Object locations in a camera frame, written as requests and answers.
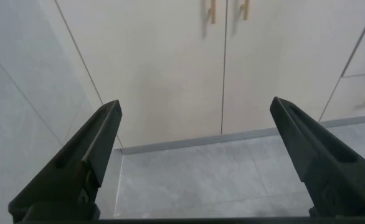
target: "tile grout line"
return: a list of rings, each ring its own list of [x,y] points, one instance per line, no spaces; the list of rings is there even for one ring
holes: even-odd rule
[[[113,217],[116,217],[116,209],[118,206],[118,197],[119,197],[119,191],[120,191],[120,182],[121,182],[121,172],[123,171],[123,159],[125,158],[125,155],[123,155],[123,152],[120,150],[121,155],[121,163],[120,163],[120,173],[119,173],[119,181],[118,181],[118,188],[116,191],[116,198],[115,198],[115,209],[113,211]]]
[[[73,115],[72,122],[70,123],[70,126],[69,126],[69,128],[68,128],[68,131],[66,132],[66,136],[65,136],[65,138],[64,138],[64,142],[65,142],[66,140],[68,140],[67,138],[68,138],[68,136],[69,136],[69,134],[70,134],[70,129],[72,128],[72,125],[74,124],[74,122],[75,122],[75,120],[76,120],[77,115],[78,115],[78,114],[79,114],[79,112],[82,110],[82,108],[83,108],[83,102],[84,102],[84,100],[85,100],[85,99],[86,99],[86,97],[83,97],[82,101],[80,102],[80,104],[79,104],[79,106],[78,106],[78,110],[77,110],[77,112]]]
[[[70,35],[70,37],[72,38],[72,41],[73,41],[73,43],[74,43],[74,45],[75,45],[75,47],[76,47],[76,50],[77,50],[77,52],[78,52],[78,54],[79,54],[79,56],[80,56],[80,59],[82,60],[83,65],[84,65],[84,67],[85,67],[85,69],[86,69],[86,71],[87,71],[87,74],[88,74],[88,76],[90,77],[91,83],[92,83],[92,85],[94,86],[94,89],[95,89],[95,91],[96,91],[96,93],[97,93],[97,95],[98,95],[98,98],[100,99],[101,104],[103,105],[103,101],[102,101],[101,96],[100,96],[100,94],[99,94],[99,92],[98,92],[98,90],[97,90],[97,87],[95,86],[95,83],[94,83],[94,81],[93,81],[93,78],[91,77],[91,73],[90,73],[90,71],[89,71],[89,70],[88,70],[88,68],[87,68],[87,65],[86,65],[86,63],[85,63],[85,61],[84,61],[84,59],[83,59],[83,55],[82,55],[82,53],[80,52],[79,47],[77,46],[77,43],[76,43],[76,41],[75,41],[75,37],[73,36],[72,31],[70,30],[69,25],[68,25],[68,23],[66,22],[65,16],[64,16],[64,14],[63,14],[62,10],[60,9],[60,6],[59,6],[59,4],[58,4],[58,1],[57,1],[57,0],[55,0],[55,4],[57,5],[58,11],[59,11],[59,13],[60,13],[60,15],[61,15],[61,17],[62,17],[62,20],[64,21],[64,23],[65,23],[65,25],[66,25],[66,28],[68,29],[69,35]]]
[[[36,112],[36,114],[39,116],[39,118],[44,122],[45,126],[49,129],[49,131],[52,133],[52,135],[55,137],[55,139],[58,141],[58,143],[60,144],[60,146],[62,147],[63,144],[61,143],[61,141],[59,140],[59,138],[57,137],[57,135],[53,132],[53,130],[50,128],[50,126],[47,124],[47,122],[45,122],[44,118],[41,116],[41,114],[36,110],[36,108],[33,106],[33,104],[30,102],[30,100],[27,98],[27,96],[25,95],[25,93],[19,88],[19,86],[17,85],[17,83],[15,82],[15,80],[12,78],[12,76],[10,76],[10,74],[8,73],[8,71],[3,67],[3,65],[0,63],[0,67],[1,69],[4,70],[4,73],[9,77],[9,79],[11,80],[12,84],[17,88],[17,90],[21,93],[22,97],[27,101],[27,103],[30,105],[30,107]]]
[[[266,195],[267,195],[267,197],[268,197],[268,196],[270,196],[270,194],[268,193],[267,189],[265,188],[265,184],[264,184],[264,181],[263,181],[263,179],[262,179],[262,176],[260,175],[260,171],[258,170],[258,167],[257,167],[257,165],[256,165],[256,161],[255,161],[255,159],[253,158],[253,156],[252,156],[252,155],[250,155],[250,157],[252,158],[252,162],[253,162],[253,163],[254,163],[254,165],[255,165],[256,172],[257,172],[257,174],[258,174],[258,177],[259,177],[259,179],[260,179],[260,182],[262,183],[262,187],[263,187],[263,189],[264,189],[264,191],[265,191],[265,194],[266,194]]]

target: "wooden handle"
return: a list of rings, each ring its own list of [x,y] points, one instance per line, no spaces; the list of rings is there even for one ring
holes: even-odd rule
[[[209,13],[212,17],[212,23],[216,23],[216,0],[211,0]]]
[[[247,13],[249,11],[249,0],[245,0],[245,2],[240,5],[240,8],[244,11],[244,20],[247,20]]]

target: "wall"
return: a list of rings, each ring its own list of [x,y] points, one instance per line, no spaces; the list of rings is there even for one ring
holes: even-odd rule
[[[0,223],[11,222],[8,203],[100,105],[42,7],[0,0]],[[114,161],[117,172],[121,155]]]
[[[61,144],[0,66],[0,223],[7,205]]]

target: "baseboard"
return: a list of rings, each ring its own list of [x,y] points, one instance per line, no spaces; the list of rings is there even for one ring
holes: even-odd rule
[[[346,118],[346,119],[337,119],[332,121],[323,121],[321,124],[326,127],[334,127],[334,126],[343,126],[349,124],[358,124],[365,123],[365,116],[357,117],[357,118]],[[217,136],[203,137],[203,138],[195,138],[195,139],[187,139],[182,141],[173,141],[173,142],[163,142],[157,144],[150,144],[145,146],[135,146],[135,147],[124,147],[121,149],[123,154],[136,154],[143,152],[153,152],[160,150],[168,150],[168,149],[177,149],[183,147],[192,147],[192,146],[201,146],[205,144],[214,144],[220,142],[227,141],[235,141],[241,139],[249,139],[249,138],[258,138],[264,136],[271,136],[278,134],[277,128],[267,128],[262,130],[254,130],[254,131],[245,131],[241,133],[234,134],[221,134]]]

